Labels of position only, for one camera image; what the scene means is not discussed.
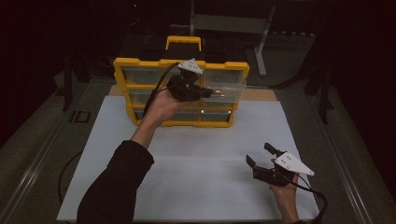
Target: hand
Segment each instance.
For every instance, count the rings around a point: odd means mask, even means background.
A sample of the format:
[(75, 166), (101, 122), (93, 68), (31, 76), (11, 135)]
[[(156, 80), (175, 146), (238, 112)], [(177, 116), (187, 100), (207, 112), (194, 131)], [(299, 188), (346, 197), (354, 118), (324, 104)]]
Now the hand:
[(180, 108), (191, 104), (192, 102), (180, 102), (169, 90), (160, 88), (142, 122), (150, 120), (160, 126), (164, 121), (172, 118)]
[(161, 88), (148, 108), (146, 116), (143, 117), (139, 127), (132, 135), (131, 140), (145, 148), (149, 148), (158, 126), (172, 118), (180, 108), (191, 104), (192, 102), (180, 102), (173, 98), (169, 90)]
[[(293, 182), (297, 184), (298, 176), (295, 175)], [(293, 223), (299, 221), (297, 207), (296, 207), (296, 192), (297, 187), (288, 184), (285, 187), (270, 185), (270, 189), (275, 194), (277, 208), (284, 223)]]

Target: sleeve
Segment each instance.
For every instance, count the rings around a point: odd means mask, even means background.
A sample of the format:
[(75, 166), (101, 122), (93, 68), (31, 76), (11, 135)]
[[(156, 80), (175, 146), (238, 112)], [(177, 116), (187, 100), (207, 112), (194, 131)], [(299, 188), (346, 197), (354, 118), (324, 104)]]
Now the sleeve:
[(77, 223), (132, 223), (136, 190), (153, 163), (144, 147), (122, 142), (82, 198)]

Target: black cable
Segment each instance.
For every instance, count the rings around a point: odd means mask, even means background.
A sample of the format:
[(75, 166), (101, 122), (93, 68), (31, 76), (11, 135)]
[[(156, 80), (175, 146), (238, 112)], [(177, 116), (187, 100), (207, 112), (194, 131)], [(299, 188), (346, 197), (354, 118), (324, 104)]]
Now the black cable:
[(287, 179), (293, 186), (299, 188), (299, 189), (303, 189), (312, 193), (315, 193), (322, 201), (323, 201), (323, 207), (322, 209), (320, 209), (319, 214), (317, 215), (317, 217), (315, 217), (310, 223), (312, 224), (320, 224), (321, 220), (323, 218), (324, 213), (326, 212), (327, 206), (328, 206), (328, 201), (326, 199), (326, 197), (324, 196), (324, 194), (320, 193), (319, 191), (316, 191), (314, 189), (311, 189), (311, 187), (305, 182), (305, 184), (308, 186), (308, 188), (303, 187), (301, 185), (298, 185), (296, 183), (294, 183), (292, 180), (288, 179), (286, 176), (282, 175), (281, 173), (278, 173), (279, 175), (281, 175), (283, 178)]
[(80, 151), (78, 154), (76, 154), (75, 156), (73, 156), (65, 165), (64, 168), (62, 169), (61, 173), (59, 174), (59, 178), (58, 178), (58, 198), (59, 198), (59, 202), (63, 203), (64, 199), (62, 197), (62, 178), (64, 177), (64, 171), (67, 169), (67, 167), (70, 165), (70, 163), (77, 158), (79, 155), (81, 155), (82, 151)]
[(166, 88), (160, 89), (160, 90), (157, 91), (157, 93), (160, 92), (160, 91), (166, 91), (166, 90), (172, 89), (172, 88), (174, 88), (174, 87), (176, 87), (176, 86), (177, 86), (177, 85), (172, 85), (172, 86), (170, 86), (170, 87), (166, 87)]
[(310, 189), (312, 189), (311, 188), (311, 186), (305, 181), (305, 179), (304, 178), (302, 178), (300, 175), (297, 175), (300, 179), (302, 179), (304, 182), (305, 182), (305, 184), (310, 188)]
[(151, 92), (151, 95), (149, 96), (148, 101), (146, 102), (146, 106), (145, 106), (145, 109), (143, 110), (143, 116), (142, 116), (142, 118), (146, 116), (146, 114), (147, 114), (147, 112), (148, 112), (148, 110), (149, 110), (149, 107), (150, 107), (152, 101), (154, 100), (155, 95), (157, 94), (157, 92), (159, 92), (158, 89), (160, 88), (161, 83), (163, 83), (163, 80), (165, 79), (166, 75), (168, 75), (169, 71), (170, 71), (173, 67), (175, 67), (176, 65), (178, 65), (178, 64), (179, 64), (179, 63), (172, 63), (172, 64), (171, 64), (169, 67), (167, 67), (166, 70), (163, 72), (163, 75), (161, 76), (160, 80), (158, 81), (157, 86), (156, 86), (155, 89)]

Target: drawer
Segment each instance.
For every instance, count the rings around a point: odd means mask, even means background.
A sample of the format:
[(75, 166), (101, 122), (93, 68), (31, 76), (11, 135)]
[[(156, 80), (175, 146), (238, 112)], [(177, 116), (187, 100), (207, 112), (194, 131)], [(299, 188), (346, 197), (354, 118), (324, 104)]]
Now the drawer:
[(203, 98), (203, 102), (230, 104), (239, 102), (242, 92), (246, 88), (246, 83), (245, 79), (243, 79), (240, 84), (206, 82), (204, 86), (212, 89), (214, 92), (209, 98)]
[(230, 110), (201, 110), (200, 121), (228, 122), (230, 115)]
[(159, 67), (122, 67), (128, 83), (136, 85), (156, 85), (161, 78)]
[(196, 121), (199, 110), (179, 110), (171, 120), (177, 121)]
[(132, 89), (129, 90), (129, 95), (131, 96), (132, 103), (134, 105), (145, 105), (149, 100), (151, 92), (152, 90)]
[(134, 114), (136, 115), (137, 119), (142, 119), (143, 118), (143, 108), (134, 108)]
[(241, 70), (204, 70), (204, 83), (223, 82), (223, 83), (242, 83), (244, 74)]

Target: white surface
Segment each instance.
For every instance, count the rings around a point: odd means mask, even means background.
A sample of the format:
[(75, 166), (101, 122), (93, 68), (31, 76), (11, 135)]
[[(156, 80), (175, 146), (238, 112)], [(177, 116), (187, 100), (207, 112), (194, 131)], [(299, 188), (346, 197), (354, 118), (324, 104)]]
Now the white surface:
[[(135, 128), (125, 113), (124, 98), (107, 96), (58, 220), (76, 219), (85, 191)], [(155, 163), (137, 192), (134, 220), (280, 219), (272, 191), (253, 179), (245, 161), (248, 154), (258, 165), (272, 168), (274, 156), (263, 149), (266, 142), (299, 158), (280, 102), (241, 101), (231, 128), (159, 128), (149, 148)], [(300, 218), (317, 215), (312, 193), (298, 190), (297, 202)]]

